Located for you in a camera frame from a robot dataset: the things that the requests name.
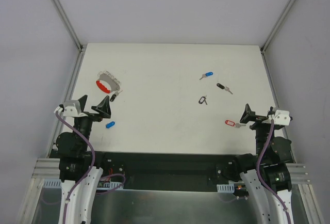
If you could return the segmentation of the red handled keyring organizer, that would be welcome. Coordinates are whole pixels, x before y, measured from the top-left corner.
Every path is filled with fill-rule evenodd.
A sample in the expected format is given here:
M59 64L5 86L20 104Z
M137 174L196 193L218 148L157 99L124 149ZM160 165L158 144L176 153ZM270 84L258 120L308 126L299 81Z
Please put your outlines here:
M121 89L121 82L108 71L100 72L95 83L106 94L117 92Z

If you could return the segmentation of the black outlined clear tag key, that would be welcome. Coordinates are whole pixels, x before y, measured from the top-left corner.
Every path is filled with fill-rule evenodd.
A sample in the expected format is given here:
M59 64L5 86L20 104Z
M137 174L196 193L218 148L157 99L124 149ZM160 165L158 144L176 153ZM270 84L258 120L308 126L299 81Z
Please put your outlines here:
M198 101L198 103L199 104L205 104L205 105L208 105L208 103L207 103L207 96L205 95L205 96L202 96L200 99L199 99L199 101Z

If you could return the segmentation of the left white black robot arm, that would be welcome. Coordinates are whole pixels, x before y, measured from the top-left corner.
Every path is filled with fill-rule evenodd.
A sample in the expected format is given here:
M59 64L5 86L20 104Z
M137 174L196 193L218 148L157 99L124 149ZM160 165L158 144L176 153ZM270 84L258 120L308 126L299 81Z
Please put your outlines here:
M92 112L85 111L87 95L60 104L56 118L69 128L58 135L55 145L60 158L61 206L59 223L90 223L96 188L109 171L103 154L89 141L92 124L111 117L110 98L105 97Z

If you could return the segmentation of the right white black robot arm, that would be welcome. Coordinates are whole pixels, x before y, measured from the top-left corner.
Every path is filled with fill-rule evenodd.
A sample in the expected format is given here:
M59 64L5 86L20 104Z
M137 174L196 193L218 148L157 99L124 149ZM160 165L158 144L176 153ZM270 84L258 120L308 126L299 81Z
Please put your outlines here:
M236 155L221 170L227 180L243 181L258 223L293 223L292 180L287 164L293 162L291 140L275 136L276 130L292 121L286 110L271 107L266 116L257 115L247 104L240 124L252 123L256 154Z

